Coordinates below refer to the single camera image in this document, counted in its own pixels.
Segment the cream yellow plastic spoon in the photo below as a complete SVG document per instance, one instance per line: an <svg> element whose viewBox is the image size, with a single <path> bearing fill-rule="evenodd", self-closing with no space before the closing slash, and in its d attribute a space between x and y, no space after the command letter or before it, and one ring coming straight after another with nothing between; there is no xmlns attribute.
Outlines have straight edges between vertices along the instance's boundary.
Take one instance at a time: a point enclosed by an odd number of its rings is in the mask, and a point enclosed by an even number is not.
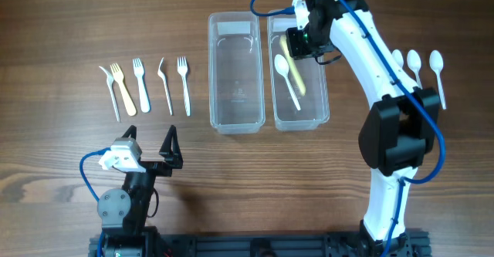
<svg viewBox="0 0 494 257"><path fill-rule="evenodd" d="M296 85L297 85L299 91L300 91L300 94L301 94L301 96L305 96L306 95L306 86L305 86L305 83L303 82L301 75L299 74L299 70L296 67L294 59L289 54L287 38L285 35L280 36L279 44L280 44L280 47L283 51L284 56L286 57L286 61L288 62L289 69L292 72L293 78L296 82Z"/></svg>

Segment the white fork sideways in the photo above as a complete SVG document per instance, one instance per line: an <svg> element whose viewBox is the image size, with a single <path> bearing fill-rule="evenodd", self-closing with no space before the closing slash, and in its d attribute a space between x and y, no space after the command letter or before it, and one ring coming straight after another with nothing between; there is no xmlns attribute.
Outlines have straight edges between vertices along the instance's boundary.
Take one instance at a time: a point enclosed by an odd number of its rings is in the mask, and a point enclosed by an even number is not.
<svg viewBox="0 0 494 257"><path fill-rule="evenodd" d="M163 71L163 65L164 65L164 58L161 59L159 65L158 65L157 74L158 74L158 76L163 81L164 91L165 91L165 95L166 95L166 100L167 100L167 105L168 105L169 113L172 116L173 115L173 108L172 108L172 104L171 104L171 96L170 96L169 89L168 89L168 86L167 86L167 77L166 77L166 75L165 75L165 73Z"/></svg>

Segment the white wide-handled plastic spoon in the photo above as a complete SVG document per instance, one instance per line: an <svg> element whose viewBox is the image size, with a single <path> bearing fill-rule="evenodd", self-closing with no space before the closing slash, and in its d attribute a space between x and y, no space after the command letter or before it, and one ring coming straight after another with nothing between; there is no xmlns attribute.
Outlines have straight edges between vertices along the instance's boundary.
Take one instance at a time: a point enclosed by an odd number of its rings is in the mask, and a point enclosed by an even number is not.
<svg viewBox="0 0 494 257"><path fill-rule="evenodd" d="M401 53L401 51L399 49L395 49L393 52L392 52L392 56L395 60L395 62L399 65L399 67L402 69L403 66L404 66L404 58L403 58L403 55Z"/></svg>

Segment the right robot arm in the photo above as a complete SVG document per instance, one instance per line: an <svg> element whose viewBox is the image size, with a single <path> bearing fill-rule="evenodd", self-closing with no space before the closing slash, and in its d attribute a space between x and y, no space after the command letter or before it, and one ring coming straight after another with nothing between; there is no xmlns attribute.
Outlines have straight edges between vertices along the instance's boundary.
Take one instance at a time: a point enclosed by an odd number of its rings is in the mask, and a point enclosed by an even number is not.
<svg viewBox="0 0 494 257"><path fill-rule="evenodd" d="M439 96L397 64L364 0L293 0L281 13L296 17L296 27L286 30L294 59L338 50L364 90L370 111L358 144L371 183L359 246L368 255L386 255L404 243L410 186L431 181L445 163Z"/></svg>

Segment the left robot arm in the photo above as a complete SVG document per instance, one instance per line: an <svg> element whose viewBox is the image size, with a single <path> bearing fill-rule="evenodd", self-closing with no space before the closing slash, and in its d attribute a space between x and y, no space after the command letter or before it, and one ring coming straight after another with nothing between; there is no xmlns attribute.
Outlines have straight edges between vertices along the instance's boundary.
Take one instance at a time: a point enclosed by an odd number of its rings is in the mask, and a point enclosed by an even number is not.
<svg viewBox="0 0 494 257"><path fill-rule="evenodd" d="M159 154L162 161L143 161L136 141L137 128L130 126L117 138L99 160L102 169L114 168L125 173L121 188L106 191L97 203L102 220L98 256L172 256L172 248L155 227L146 220L151 198L157 196L156 178L170 177L180 169L183 159L177 140L177 129L170 126Z"/></svg>

